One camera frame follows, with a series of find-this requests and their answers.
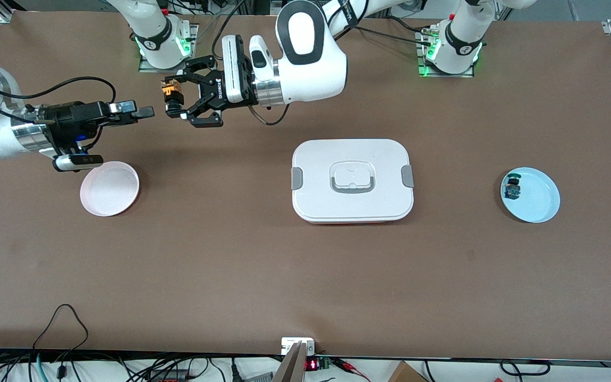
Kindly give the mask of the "light blue round plate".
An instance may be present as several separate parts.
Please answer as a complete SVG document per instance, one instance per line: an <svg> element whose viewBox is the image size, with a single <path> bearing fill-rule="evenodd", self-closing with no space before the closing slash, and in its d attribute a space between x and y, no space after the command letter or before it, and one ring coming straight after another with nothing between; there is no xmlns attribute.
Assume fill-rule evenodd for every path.
<svg viewBox="0 0 611 382"><path fill-rule="evenodd" d="M517 200L503 196L504 179L510 172L520 174L521 193ZM555 182L545 172L531 167L508 171L500 182L500 200L507 212L526 223L544 223L553 219L560 210L561 196Z"/></svg>

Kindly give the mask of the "brown cardboard box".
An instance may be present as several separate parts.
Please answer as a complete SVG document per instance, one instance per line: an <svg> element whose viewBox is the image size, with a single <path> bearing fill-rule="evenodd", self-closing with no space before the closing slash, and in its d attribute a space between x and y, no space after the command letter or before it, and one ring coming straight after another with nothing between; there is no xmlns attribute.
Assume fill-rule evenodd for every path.
<svg viewBox="0 0 611 382"><path fill-rule="evenodd" d="M400 361L387 382L430 382L405 361Z"/></svg>

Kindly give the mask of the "red clip lead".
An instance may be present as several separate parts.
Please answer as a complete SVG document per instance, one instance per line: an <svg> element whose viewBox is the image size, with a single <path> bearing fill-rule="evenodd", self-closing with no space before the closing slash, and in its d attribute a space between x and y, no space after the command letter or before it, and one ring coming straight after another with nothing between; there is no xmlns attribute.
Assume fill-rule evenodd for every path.
<svg viewBox="0 0 611 382"><path fill-rule="evenodd" d="M363 378L364 380L366 380L366 382L372 382L369 377L367 377L364 373L360 372L357 368L355 368L351 363L349 362L345 362L344 360L340 359L340 358L330 358L330 363L332 363L333 366L335 366L336 368L339 368L340 370L349 373L349 374L353 374L356 376L359 376L361 378Z"/></svg>

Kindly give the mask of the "orange push button switch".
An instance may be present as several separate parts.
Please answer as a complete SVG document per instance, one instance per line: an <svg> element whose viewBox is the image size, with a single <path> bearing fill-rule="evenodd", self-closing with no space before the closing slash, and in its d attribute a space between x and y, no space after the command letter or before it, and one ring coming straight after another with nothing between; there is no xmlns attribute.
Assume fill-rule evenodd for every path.
<svg viewBox="0 0 611 382"><path fill-rule="evenodd" d="M167 76L161 82L161 89L167 116L170 118L180 118L182 114L186 114L184 92L179 80L175 76Z"/></svg>

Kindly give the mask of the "white lunch box grey clips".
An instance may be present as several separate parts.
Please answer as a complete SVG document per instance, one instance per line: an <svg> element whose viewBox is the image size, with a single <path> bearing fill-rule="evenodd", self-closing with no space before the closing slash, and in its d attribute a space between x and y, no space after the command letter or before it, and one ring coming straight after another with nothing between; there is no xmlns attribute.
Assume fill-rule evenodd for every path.
<svg viewBox="0 0 611 382"><path fill-rule="evenodd" d="M293 152L292 205L310 223L403 219L414 207L405 147L387 138L309 140Z"/></svg>

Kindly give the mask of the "white metal bracket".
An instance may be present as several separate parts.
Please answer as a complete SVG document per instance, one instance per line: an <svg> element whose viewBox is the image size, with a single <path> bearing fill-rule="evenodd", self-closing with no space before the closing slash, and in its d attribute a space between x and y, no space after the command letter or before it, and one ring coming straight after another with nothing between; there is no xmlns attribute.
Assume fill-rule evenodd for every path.
<svg viewBox="0 0 611 382"><path fill-rule="evenodd" d="M316 342L315 339L311 337L282 337L281 339L281 355L286 355L291 346L297 343L305 343L307 346L307 356L311 357L316 354Z"/></svg>

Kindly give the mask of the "green push button switch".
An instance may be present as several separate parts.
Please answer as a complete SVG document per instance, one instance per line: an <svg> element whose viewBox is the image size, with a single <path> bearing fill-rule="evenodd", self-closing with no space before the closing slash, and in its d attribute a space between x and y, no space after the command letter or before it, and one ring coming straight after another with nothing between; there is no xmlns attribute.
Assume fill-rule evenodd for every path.
<svg viewBox="0 0 611 382"><path fill-rule="evenodd" d="M506 199L517 200L521 193L520 181L521 175L516 172L510 172L504 179L503 196Z"/></svg>

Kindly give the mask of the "aluminium profile bar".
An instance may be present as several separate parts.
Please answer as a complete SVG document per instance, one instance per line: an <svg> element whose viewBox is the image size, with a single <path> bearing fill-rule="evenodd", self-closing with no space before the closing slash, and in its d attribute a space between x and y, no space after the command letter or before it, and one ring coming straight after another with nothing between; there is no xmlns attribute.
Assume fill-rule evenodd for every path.
<svg viewBox="0 0 611 382"><path fill-rule="evenodd" d="M305 363L310 348L308 341L304 340L287 346L287 353L271 382L304 382Z"/></svg>

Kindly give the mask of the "pink round plate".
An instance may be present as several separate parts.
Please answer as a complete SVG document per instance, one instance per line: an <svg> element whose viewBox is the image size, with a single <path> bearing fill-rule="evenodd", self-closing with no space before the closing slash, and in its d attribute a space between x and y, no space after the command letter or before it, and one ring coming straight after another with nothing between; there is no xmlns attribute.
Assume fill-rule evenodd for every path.
<svg viewBox="0 0 611 382"><path fill-rule="evenodd" d="M133 205L140 188L139 175L131 165L119 161L106 162L84 177L80 202L92 215L116 216Z"/></svg>

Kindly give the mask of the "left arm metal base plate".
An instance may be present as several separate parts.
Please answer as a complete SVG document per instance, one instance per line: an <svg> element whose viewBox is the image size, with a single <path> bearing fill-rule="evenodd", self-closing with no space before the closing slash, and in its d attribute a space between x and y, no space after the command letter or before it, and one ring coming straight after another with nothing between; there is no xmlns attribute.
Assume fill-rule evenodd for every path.
<svg viewBox="0 0 611 382"><path fill-rule="evenodd" d="M438 48L441 46L441 40L438 38L438 31L429 31L424 28L420 32L415 32L415 39L417 39L417 57L418 57L418 74L422 77L474 77L475 75L475 64L478 61L478 55L474 56L473 62L470 64L468 70L463 73L446 73L438 69L438 67L430 60L429 56L436 53Z"/></svg>

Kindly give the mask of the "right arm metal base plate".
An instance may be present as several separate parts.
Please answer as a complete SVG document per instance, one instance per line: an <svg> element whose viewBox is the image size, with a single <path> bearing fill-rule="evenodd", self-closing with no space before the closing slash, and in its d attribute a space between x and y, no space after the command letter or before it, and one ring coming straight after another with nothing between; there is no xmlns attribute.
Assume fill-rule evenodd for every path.
<svg viewBox="0 0 611 382"><path fill-rule="evenodd" d="M198 24L189 24L189 22L186 21L183 27L178 28L177 44L179 46L179 50L182 51L184 59L192 59L195 56L198 27ZM185 62L182 61L181 63L171 68L153 67L146 60L143 48L138 42L136 42L136 44L138 45L139 53L141 55L138 63L138 72L140 73L176 73L177 71L182 70L185 66Z"/></svg>

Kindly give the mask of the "short aluminium frame profile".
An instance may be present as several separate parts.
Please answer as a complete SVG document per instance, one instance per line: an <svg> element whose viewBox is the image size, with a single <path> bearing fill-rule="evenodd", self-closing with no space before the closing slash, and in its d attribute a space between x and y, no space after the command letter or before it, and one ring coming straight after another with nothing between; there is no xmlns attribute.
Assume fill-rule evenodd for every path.
<svg viewBox="0 0 611 382"><path fill-rule="evenodd" d="M16 0L0 0L0 24L9 24L14 12L25 12Z"/></svg>

